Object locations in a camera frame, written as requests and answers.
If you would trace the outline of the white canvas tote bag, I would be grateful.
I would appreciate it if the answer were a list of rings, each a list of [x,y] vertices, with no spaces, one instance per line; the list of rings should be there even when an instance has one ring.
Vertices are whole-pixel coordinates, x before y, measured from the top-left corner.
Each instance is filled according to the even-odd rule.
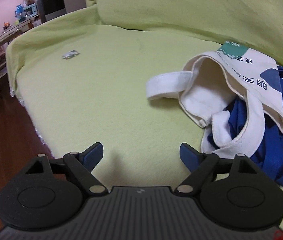
[[[283,133],[283,96],[275,59],[234,42],[193,57],[180,72],[150,78],[146,97],[178,99],[186,115],[201,128],[210,127],[216,137],[218,149],[202,146],[202,151],[221,158],[252,156],[264,136],[265,115]],[[232,139],[217,118],[236,97],[246,102],[247,119]]]

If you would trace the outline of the blue shopping bag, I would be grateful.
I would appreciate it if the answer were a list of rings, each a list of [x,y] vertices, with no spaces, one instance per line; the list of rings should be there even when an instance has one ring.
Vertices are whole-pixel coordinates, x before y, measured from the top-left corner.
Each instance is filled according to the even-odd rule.
[[[278,71],[283,97],[283,66],[278,66]],[[243,129],[246,118],[246,102],[235,98],[221,114],[218,114],[217,138],[222,141],[234,139]],[[283,187],[283,134],[268,115],[265,115],[264,137],[250,159]]]

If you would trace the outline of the light green sofa cover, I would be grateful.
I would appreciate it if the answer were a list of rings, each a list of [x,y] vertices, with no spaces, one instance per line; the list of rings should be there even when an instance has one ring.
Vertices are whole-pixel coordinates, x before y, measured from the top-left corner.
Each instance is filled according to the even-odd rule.
[[[104,185],[177,186],[182,142],[202,129],[177,100],[146,99],[146,81],[226,41],[283,65],[283,0],[86,0],[7,48],[12,93],[56,158],[99,141]],[[69,60],[62,55],[77,50]]]

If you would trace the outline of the small silver wrapper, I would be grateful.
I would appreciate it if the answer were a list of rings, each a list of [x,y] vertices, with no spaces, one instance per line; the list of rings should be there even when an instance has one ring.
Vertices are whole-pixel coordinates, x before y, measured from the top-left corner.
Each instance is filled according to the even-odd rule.
[[[80,53],[77,50],[71,50],[65,54],[62,55],[62,59],[64,60],[69,60],[72,59],[73,57],[78,56]]]

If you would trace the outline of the teal microwave oven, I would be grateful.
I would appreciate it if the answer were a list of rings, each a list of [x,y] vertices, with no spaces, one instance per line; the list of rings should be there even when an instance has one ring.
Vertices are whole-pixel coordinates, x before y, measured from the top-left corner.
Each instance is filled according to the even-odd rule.
[[[32,3],[31,5],[24,7],[24,12],[26,18],[35,17],[36,15],[38,15],[36,4]]]

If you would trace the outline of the black cabinet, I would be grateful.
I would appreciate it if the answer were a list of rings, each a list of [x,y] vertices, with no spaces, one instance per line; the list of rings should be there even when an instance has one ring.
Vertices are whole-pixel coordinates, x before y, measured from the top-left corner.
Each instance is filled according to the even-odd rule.
[[[36,5],[42,23],[67,13],[64,0],[36,0]]]

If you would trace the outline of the blue kettle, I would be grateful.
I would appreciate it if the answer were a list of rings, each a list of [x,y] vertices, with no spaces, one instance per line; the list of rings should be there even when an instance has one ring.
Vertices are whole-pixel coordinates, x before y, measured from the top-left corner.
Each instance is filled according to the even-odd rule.
[[[25,20],[25,11],[24,7],[21,4],[16,6],[15,17],[19,22]]]

